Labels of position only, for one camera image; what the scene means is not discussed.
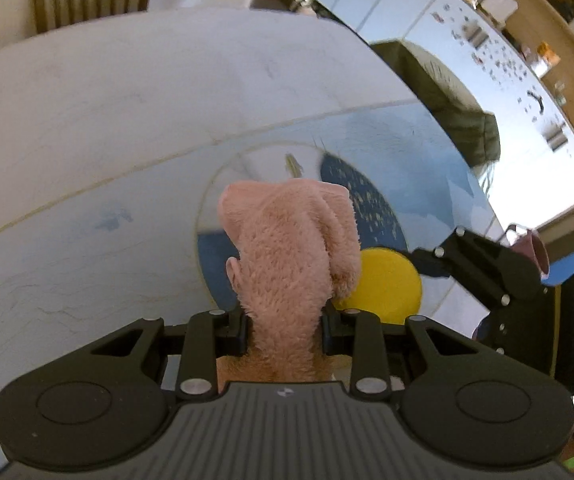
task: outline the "black plastic part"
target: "black plastic part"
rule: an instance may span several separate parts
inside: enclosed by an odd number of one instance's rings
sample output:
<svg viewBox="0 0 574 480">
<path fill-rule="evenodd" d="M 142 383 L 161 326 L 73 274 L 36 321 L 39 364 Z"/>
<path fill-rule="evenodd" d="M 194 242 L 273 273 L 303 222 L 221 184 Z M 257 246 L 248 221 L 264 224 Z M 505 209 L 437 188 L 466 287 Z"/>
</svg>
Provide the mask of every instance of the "black plastic part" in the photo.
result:
<svg viewBox="0 0 574 480">
<path fill-rule="evenodd" d="M 423 265 L 430 269 L 433 258 L 436 273 L 452 273 L 486 301 L 492 310 L 488 320 L 528 313 L 541 322 L 551 308 L 537 276 L 533 284 L 537 269 L 526 258 L 467 232 L 451 235 L 443 248 L 444 258 L 419 253 Z M 504 294 L 511 295 L 509 307 L 502 306 Z M 322 349 L 353 356 L 349 396 L 339 384 L 240 383 L 219 396 L 216 358 L 245 354 L 250 322 L 240 305 L 227 313 L 197 314 L 187 325 L 139 320 L 13 381 L 0 393 L 0 444 L 14 465 L 0 478 L 58 477 L 45 471 L 81 479 L 134 478 L 136 471 L 139 478 L 161 478 L 151 468 L 165 458 L 176 464 L 189 460 L 173 478 L 247 478 L 243 465 L 253 460 L 259 461 L 258 471 L 271 465 L 273 476 L 267 478 L 308 478 L 300 475 L 308 467 L 321 473 L 312 478 L 338 478 L 344 468 L 334 460 L 354 469 L 350 478 L 389 478 L 385 463 L 395 479 L 479 478 L 472 468 L 481 475 L 486 471 L 485 478 L 540 478 L 545 472 L 550 476 L 542 478 L 569 478 L 552 465 L 574 421 L 568 392 L 494 349 L 422 317 L 387 325 L 367 312 L 340 313 L 328 302 L 321 313 Z M 490 330 L 485 342 L 502 342 L 506 354 L 517 352 L 518 342 L 514 348 L 511 336 L 499 330 Z M 171 354 L 180 354 L 181 364 L 176 391 L 165 392 L 160 382 Z M 392 394 L 391 374 L 406 389 Z M 385 381 L 386 387 L 376 392 L 358 387 L 364 378 L 377 385 Z M 199 393 L 182 387 L 192 379 L 210 387 Z M 339 400 L 339 392 L 349 404 Z M 209 445 L 201 436 L 207 431 Z M 363 451 L 347 461 L 350 453 L 334 446 L 349 440 Z M 256 447 L 232 451 L 238 442 Z M 243 469 L 230 472 L 210 460 L 212 445 L 216 456 L 231 457 L 237 461 L 231 464 Z M 416 453 L 416 461 L 433 461 L 431 468 L 405 463 L 403 446 Z M 305 457 L 303 449 L 315 452 Z M 265 459 L 264 451 L 275 457 Z M 376 462 L 360 458 L 370 453 Z M 238 461 L 241 454 L 244 463 Z M 378 462 L 385 459 L 389 462 Z M 297 469 L 284 470 L 291 460 Z M 131 468 L 122 468 L 124 463 Z M 195 464 L 218 475 L 192 476 Z M 85 470 L 99 473 L 76 473 Z"/>
<path fill-rule="evenodd" d="M 189 320 L 180 358 L 180 368 L 176 377 L 176 395 L 179 399 L 207 400 L 218 394 L 216 336 L 214 335 L 214 322 L 216 321 L 209 312 L 196 314 Z M 199 395 L 184 392 L 183 383 L 193 379 L 208 381 L 211 388 Z"/>
<path fill-rule="evenodd" d="M 561 384 L 433 320 L 406 327 L 427 370 L 406 387 L 400 413 L 420 441 L 451 460 L 497 468 L 562 451 L 574 406 Z"/>
<path fill-rule="evenodd" d="M 385 400 L 391 395 L 391 380 L 381 320 L 376 314 L 365 311 L 347 318 L 347 321 L 355 322 L 349 392 L 356 399 Z M 361 391 L 357 383 L 366 378 L 384 381 L 385 390 L 375 393 Z"/>
<path fill-rule="evenodd" d="M 412 253 L 400 251 L 416 267 L 416 270 L 430 278 L 450 278 L 451 274 L 444 263 L 433 256 L 431 251 L 416 249 Z"/>
<path fill-rule="evenodd" d="M 531 301 L 542 290 L 538 267 L 526 256 L 470 231 L 452 233 L 440 258 L 451 275 L 489 310 L 503 308 L 502 298 Z"/>
<path fill-rule="evenodd" d="M 339 383 L 233 383 L 210 402 L 184 404 L 151 447 L 121 463 L 67 475 L 13 463 L 0 473 L 0 480 L 573 478 L 554 461 L 494 470 L 446 460 L 411 436 L 390 406 L 352 399 Z"/>
<path fill-rule="evenodd" d="M 80 470 L 142 446 L 169 414 L 157 384 L 162 330 L 161 319 L 139 320 L 8 384 L 0 392 L 5 455 Z"/>
<path fill-rule="evenodd" d="M 542 288 L 531 301 L 515 300 L 493 310 L 483 321 L 480 342 L 494 350 L 501 348 L 506 356 L 549 375 L 554 351 L 554 301 L 554 291 Z"/>
</svg>

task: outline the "pink plush toy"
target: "pink plush toy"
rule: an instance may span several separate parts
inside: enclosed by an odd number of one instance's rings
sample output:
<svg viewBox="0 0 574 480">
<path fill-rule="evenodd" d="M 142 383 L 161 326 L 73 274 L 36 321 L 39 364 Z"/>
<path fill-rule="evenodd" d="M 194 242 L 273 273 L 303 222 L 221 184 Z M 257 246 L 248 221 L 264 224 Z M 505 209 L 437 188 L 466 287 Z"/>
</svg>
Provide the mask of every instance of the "pink plush toy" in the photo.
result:
<svg viewBox="0 0 574 480">
<path fill-rule="evenodd" d="M 320 310 L 331 297 L 347 297 L 361 270 L 349 192 L 306 179 L 236 182 L 218 211 L 240 253 L 227 260 L 227 276 L 253 322 L 247 354 L 219 359 L 219 386 L 330 380 Z"/>
</svg>

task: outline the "metal screw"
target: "metal screw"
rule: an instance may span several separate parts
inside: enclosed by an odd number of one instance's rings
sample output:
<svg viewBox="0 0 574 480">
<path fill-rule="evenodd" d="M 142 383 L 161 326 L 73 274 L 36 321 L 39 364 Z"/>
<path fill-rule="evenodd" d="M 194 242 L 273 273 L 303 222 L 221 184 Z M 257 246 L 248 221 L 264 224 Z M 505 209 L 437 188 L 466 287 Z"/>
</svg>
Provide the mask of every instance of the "metal screw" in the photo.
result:
<svg viewBox="0 0 574 480">
<path fill-rule="evenodd" d="M 363 394 L 381 394 L 387 390 L 387 383 L 377 377 L 365 377 L 356 382 L 356 388 Z"/>
<path fill-rule="evenodd" d="M 187 395 L 203 395 L 211 390 L 211 383 L 207 379 L 187 379 L 180 383 L 180 390 Z"/>
</svg>

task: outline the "white table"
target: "white table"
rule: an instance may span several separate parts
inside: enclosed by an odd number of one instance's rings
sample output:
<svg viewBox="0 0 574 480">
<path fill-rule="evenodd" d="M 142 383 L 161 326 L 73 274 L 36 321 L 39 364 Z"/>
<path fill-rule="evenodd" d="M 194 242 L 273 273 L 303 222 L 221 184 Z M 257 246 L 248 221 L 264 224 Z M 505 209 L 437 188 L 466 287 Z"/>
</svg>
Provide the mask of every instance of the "white table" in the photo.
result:
<svg viewBox="0 0 574 480">
<path fill-rule="evenodd" d="M 281 146 L 306 173 L 321 148 L 361 168 L 409 248 L 457 224 L 501 231 L 427 110 L 335 23 L 188 9 L 1 50 L 0 388 L 139 317 L 211 308 L 197 231 L 217 228 L 214 183 L 237 157 Z M 451 287 L 426 280 L 423 312 Z M 484 316 L 472 301 L 449 312 L 462 332 Z"/>
</svg>

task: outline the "shelf item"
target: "shelf item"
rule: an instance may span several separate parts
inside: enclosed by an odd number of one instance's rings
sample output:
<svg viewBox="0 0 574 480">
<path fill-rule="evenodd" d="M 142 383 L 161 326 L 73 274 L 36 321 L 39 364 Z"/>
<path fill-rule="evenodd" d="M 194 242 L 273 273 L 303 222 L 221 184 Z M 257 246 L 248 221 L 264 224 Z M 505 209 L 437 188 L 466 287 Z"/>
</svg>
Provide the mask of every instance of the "shelf item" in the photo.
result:
<svg viewBox="0 0 574 480">
<path fill-rule="evenodd" d="M 544 59 L 548 65 L 553 68 L 555 67 L 558 63 L 560 63 L 560 56 L 558 56 L 558 54 L 556 54 L 553 49 L 549 46 L 548 43 L 541 43 L 538 46 L 538 55 L 542 57 L 542 59 Z"/>
<path fill-rule="evenodd" d="M 547 137 L 547 144 L 551 148 L 552 152 L 557 152 L 560 148 L 562 148 L 566 143 L 569 142 L 566 135 L 564 134 L 563 127 L 561 126 L 560 129 L 555 130 Z"/>
<path fill-rule="evenodd" d="M 480 7 L 497 23 L 505 23 L 518 10 L 516 0 L 484 0 Z"/>
</svg>

